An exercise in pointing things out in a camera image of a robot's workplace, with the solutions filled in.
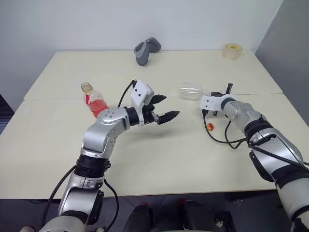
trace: bottle label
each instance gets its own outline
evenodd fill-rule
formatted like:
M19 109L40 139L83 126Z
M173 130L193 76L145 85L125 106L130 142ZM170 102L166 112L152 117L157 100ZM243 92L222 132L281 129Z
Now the bottle label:
M89 104L90 104L89 99L90 99L89 95L88 95L88 94L86 94L86 104L87 104L87 105L89 105Z

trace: red liquid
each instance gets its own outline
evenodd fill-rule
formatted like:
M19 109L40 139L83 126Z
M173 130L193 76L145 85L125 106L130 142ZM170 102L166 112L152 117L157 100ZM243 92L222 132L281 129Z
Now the red liquid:
M108 109L108 106L106 102L102 99L94 100L89 104L89 109L93 113L95 117L98 116L98 114L105 109Z

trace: plastic bottle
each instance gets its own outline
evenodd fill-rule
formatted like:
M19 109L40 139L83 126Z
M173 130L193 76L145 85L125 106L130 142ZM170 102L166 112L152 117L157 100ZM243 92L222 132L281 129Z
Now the plastic bottle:
M108 106L103 99L103 96L100 92L94 90L88 82L81 84L82 91L84 94L84 102L93 113L94 117L97 117L98 114L105 109L108 109Z

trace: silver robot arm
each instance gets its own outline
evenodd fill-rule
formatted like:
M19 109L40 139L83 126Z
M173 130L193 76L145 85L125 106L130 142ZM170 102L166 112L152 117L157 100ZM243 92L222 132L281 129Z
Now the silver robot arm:
M104 173L110 167L109 158L117 137L130 126L140 127L156 122L163 124L176 117L179 111L163 116L154 113L156 103L166 97L154 95L153 90L141 81L132 81L132 106L106 109L86 131L76 168L60 202L58 217L49 221L40 232L84 232L94 224L102 208L104 193L100 190Z
M201 108L224 112L245 134L254 166L263 179L275 183L292 225L309 228L309 174L300 151L264 115L232 94L203 96Z

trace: white table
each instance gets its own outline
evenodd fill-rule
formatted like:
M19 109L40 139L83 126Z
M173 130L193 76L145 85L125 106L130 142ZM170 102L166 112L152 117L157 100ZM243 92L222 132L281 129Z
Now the white table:
M283 94L238 98L263 113L309 161L308 127ZM173 121L134 126L119 136L106 177L120 196L274 188L259 176L245 144L232 150L208 137L198 106L167 98L156 112L180 110ZM0 136L0 199L48 198L78 159L84 132L94 121L81 99L24 101ZM227 119L209 121L215 125L213 135L224 139ZM243 135L232 124L228 136Z
M181 83L188 81L216 91L231 82L234 94L282 93L251 50L235 61L218 50L163 51L150 54L146 67L136 63L133 52L57 52L25 100L80 99L80 84L88 81L107 103L115 103L132 79L168 97L178 96Z

